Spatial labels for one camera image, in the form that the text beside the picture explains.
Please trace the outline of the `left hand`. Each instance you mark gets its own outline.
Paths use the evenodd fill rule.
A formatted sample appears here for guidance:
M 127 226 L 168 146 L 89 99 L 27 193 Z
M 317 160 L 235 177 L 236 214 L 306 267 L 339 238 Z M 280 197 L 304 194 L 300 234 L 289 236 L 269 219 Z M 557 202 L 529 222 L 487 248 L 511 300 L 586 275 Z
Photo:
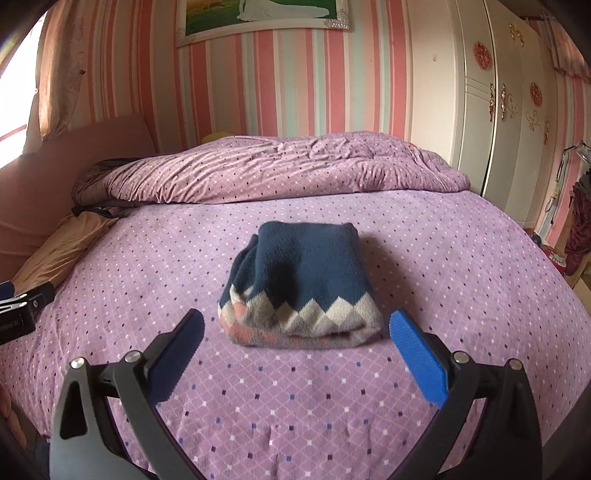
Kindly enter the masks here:
M 17 444 L 25 449 L 27 439 L 20 425 L 16 411 L 12 407 L 10 394 L 3 383 L 0 383 L 0 414 L 5 420 L 9 432 L 13 435 Z

